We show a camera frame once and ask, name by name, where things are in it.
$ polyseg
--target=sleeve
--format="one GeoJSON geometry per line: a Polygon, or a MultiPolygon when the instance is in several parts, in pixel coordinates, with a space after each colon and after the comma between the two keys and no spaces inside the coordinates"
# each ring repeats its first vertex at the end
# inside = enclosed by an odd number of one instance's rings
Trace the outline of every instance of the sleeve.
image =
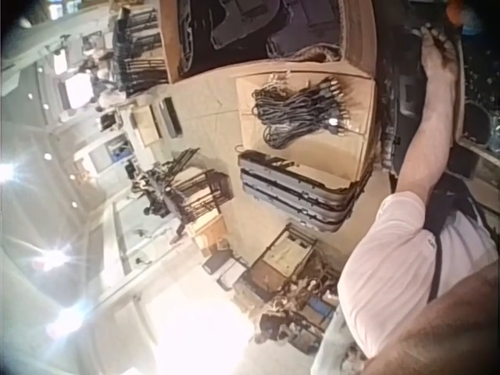
{"type": "Polygon", "coordinates": [[[342,271],[342,310],[368,357],[426,305],[435,250],[424,219],[425,206],[412,192],[387,197],[342,271]]]}

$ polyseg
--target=window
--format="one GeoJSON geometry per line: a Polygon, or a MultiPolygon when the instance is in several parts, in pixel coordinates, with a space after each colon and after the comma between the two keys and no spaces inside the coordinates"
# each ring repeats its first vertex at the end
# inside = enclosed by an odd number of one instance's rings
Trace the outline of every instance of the window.
{"type": "Polygon", "coordinates": [[[75,74],[67,79],[65,84],[71,108],[80,108],[94,96],[91,77],[88,74],[75,74]]]}
{"type": "Polygon", "coordinates": [[[48,6],[51,20],[57,20],[59,17],[64,16],[63,4],[51,4],[48,6]]]}
{"type": "Polygon", "coordinates": [[[60,49],[59,54],[54,53],[54,73],[57,75],[63,74],[68,70],[68,60],[66,58],[66,50],[60,49]]]}
{"type": "Polygon", "coordinates": [[[68,13],[76,13],[79,11],[78,5],[81,4],[81,0],[73,0],[66,3],[66,11],[68,13]]]}

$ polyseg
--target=coiled cable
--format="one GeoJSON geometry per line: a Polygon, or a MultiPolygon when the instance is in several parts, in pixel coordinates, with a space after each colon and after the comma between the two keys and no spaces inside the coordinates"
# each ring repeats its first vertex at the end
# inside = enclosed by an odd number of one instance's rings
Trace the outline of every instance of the coiled cable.
{"type": "Polygon", "coordinates": [[[298,92],[270,83],[255,90],[252,97],[252,113],[266,127],[263,139],[271,148],[286,148],[297,138],[322,129],[341,136],[348,128],[344,93],[333,77],[298,92]]]}

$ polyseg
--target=black fabric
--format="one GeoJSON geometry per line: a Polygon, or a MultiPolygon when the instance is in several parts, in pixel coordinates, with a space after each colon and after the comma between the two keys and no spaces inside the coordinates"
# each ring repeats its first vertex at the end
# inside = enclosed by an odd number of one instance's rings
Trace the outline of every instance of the black fabric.
{"type": "Polygon", "coordinates": [[[270,340],[278,341],[284,338],[283,335],[280,334],[280,327],[283,324],[287,326],[290,322],[288,316],[263,314],[260,317],[259,329],[261,332],[267,332],[270,340]]]}
{"type": "Polygon", "coordinates": [[[441,232],[445,227],[446,220],[457,211],[474,221],[481,219],[490,235],[493,233],[488,226],[482,208],[477,204],[466,183],[457,177],[444,173],[429,198],[423,225],[423,229],[430,231],[436,239],[436,263],[427,303],[433,301],[439,293],[443,257],[441,232]]]}

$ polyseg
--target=bright light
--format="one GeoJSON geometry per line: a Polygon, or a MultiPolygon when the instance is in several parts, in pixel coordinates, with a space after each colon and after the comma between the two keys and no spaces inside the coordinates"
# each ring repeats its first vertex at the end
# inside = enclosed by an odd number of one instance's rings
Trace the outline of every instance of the bright light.
{"type": "Polygon", "coordinates": [[[48,13],[51,20],[57,20],[64,16],[64,8],[62,4],[51,4],[48,6],[48,13]]]}
{"type": "Polygon", "coordinates": [[[66,50],[61,49],[58,55],[54,54],[54,73],[60,75],[67,70],[68,60],[66,58],[66,50]]]}
{"type": "Polygon", "coordinates": [[[43,270],[45,272],[48,272],[50,270],[53,270],[57,267],[62,266],[68,260],[70,260],[68,255],[66,255],[64,252],[61,252],[60,250],[52,250],[50,252],[46,252],[41,257],[41,262],[43,264],[43,270]]]}
{"type": "Polygon", "coordinates": [[[181,304],[164,319],[157,352],[159,373],[231,375],[254,334],[250,320],[225,301],[181,304]]]}
{"type": "Polygon", "coordinates": [[[80,108],[94,96],[90,74],[78,73],[65,81],[71,108],[80,108]]]}
{"type": "Polygon", "coordinates": [[[128,369],[127,371],[122,373],[122,375],[141,375],[141,373],[138,369],[132,367],[131,369],[128,369]]]}
{"type": "Polygon", "coordinates": [[[47,334],[54,339],[63,338],[80,329],[84,322],[84,314],[76,308],[64,309],[57,320],[46,327],[47,334]]]}
{"type": "Polygon", "coordinates": [[[12,164],[0,164],[0,184],[14,178],[14,166],[12,164]]]}

